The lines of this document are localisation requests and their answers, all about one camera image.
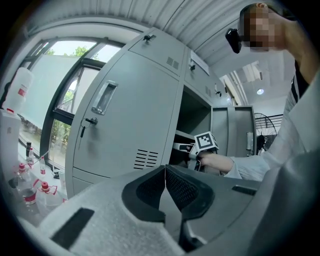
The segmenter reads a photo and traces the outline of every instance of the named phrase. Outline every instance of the white bottle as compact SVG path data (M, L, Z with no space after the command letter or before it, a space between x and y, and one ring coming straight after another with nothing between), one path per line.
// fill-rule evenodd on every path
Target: white bottle
M49 186L47 182L42 182L41 187L37 189L36 205L43 217L62 204L63 199L57 193L57 189L57 186Z
M28 164L29 165L33 165L34 164L34 149L32 147L30 147L30 151L29 151L29 157L28 157Z
M43 177L43 178L46 175L46 162L45 162L44 156L41 156L41 158L40 158L40 174L41 174L41 177Z
M32 205L36 202L36 190L23 163L20 163L17 173L17 190L26 205Z
M25 67L20 67L12 80L3 103L3 109L17 114L26 100L26 94L32 85L34 75Z

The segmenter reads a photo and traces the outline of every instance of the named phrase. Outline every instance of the ceiling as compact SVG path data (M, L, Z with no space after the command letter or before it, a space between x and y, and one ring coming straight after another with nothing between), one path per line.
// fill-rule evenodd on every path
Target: ceiling
M254 0L52 0L29 20L27 30L70 18L117 17L156 27L194 50L219 77L259 60L268 80L244 84L248 102L288 93L293 60L286 53L256 54L247 49L233 53L225 33L236 28L240 10ZM265 88L262 97L257 88Z

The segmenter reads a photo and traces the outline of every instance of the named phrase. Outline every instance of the sleeve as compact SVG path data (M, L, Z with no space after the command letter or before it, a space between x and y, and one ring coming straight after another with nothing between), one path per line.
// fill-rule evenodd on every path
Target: sleeve
M273 168L279 168L289 159L293 153L293 147L297 143L295 132L289 112L296 104L292 91L290 91L283 112L281 127L269 150L261 155L249 157L231 157L233 166L225 177L244 180L262 181L266 172Z

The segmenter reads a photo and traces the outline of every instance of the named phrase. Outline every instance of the locker door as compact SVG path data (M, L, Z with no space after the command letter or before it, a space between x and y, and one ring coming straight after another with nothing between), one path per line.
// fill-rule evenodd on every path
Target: locker door
M256 121L252 106L214 107L211 122L219 155L247 157L251 153L247 147L247 133L253 133L253 153L256 154Z
M144 56L176 75L180 75L185 45L171 35L155 29L149 42L141 39L131 49L131 52Z
M86 128L82 139L79 129L74 167L114 177L160 165L177 88L176 79L128 51L88 104L83 118L97 118L97 124ZM97 99L106 110L97 107Z

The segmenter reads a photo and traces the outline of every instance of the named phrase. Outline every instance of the red bottle cap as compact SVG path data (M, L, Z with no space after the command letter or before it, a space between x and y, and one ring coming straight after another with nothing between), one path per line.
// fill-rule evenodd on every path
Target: red bottle cap
M49 188L49 185L47 182L42 182L41 186L42 186L42 189L44 190L47 190Z
M22 162L19 164L19 170L20 171L24 171L25 170L25 165Z

